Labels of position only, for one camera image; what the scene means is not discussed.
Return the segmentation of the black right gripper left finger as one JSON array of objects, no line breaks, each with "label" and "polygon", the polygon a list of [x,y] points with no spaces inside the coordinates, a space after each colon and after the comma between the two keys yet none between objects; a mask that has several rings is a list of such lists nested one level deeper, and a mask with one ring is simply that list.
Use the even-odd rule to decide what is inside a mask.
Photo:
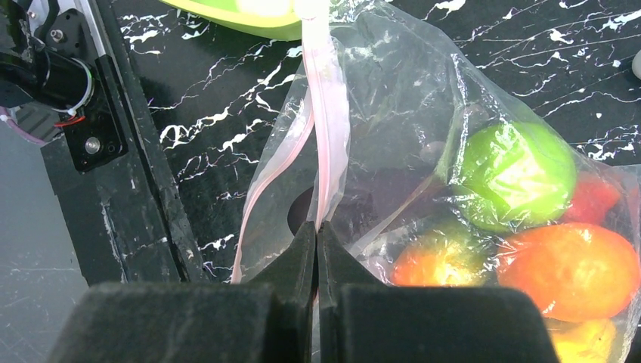
[{"label": "black right gripper left finger", "polygon": [[314,225],[241,284],[102,283],[74,308],[50,362],[308,362]]}]

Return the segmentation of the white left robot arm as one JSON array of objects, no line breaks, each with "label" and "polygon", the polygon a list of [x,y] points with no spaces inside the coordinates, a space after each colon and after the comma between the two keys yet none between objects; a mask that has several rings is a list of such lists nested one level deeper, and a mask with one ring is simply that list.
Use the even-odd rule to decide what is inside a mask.
[{"label": "white left robot arm", "polygon": [[114,62],[98,53],[82,12],[48,14],[33,32],[25,2],[1,3],[1,105],[54,111],[78,172],[128,152],[123,96]]}]

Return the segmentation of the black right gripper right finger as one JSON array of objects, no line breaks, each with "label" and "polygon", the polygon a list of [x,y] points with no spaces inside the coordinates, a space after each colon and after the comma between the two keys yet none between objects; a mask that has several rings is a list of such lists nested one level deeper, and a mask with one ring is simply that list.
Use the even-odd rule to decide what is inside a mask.
[{"label": "black right gripper right finger", "polygon": [[390,287],[317,235],[323,362],[555,362],[539,311],[500,287]]}]

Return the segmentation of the clear zip top bag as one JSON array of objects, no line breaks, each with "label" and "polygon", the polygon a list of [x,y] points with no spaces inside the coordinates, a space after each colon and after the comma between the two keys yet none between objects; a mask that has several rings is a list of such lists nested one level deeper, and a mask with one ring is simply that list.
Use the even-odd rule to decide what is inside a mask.
[{"label": "clear zip top bag", "polygon": [[[389,281],[394,261],[421,234],[465,228],[485,242],[490,272],[485,284],[465,287],[512,290],[517,289],[497,280],[497,250],[504,240],[570,223],[561,220],[563,214],[543,225],[496,232],[462,216],[453,170],[466,140],[488,126],[539,123],[556,133],[573,150],[578,176],[596,174],[621,193],[599,226],[625,237],[640,261],[636,173],[577,152],[530,107],[486,77],[439,28],[384,1],[329,2],[331,38],[302,40],[301,65],[246,194],[231,275],[233,283],[253,279],[290,246],[302,224],[314,225],[313,361],[323,362],[317,267],[323,223],[330,223],[345,250],[390,287],[401,287]],[[544,323],[547,317],[534,307]],[[640,287],[625,310],[604,319],[617,331],[607,362],[638,362]]]}]

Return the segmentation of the green fake apple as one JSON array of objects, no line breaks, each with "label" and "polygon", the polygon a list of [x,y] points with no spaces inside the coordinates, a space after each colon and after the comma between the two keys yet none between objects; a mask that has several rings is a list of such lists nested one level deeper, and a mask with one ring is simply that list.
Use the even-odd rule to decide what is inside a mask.
[{"label": "green fake apple", "polygon": [[564,214],[577,183],[573,150],[539,123],[502,123],[471,135],[453,170],[460,213],[478,228],[508,232]]}]

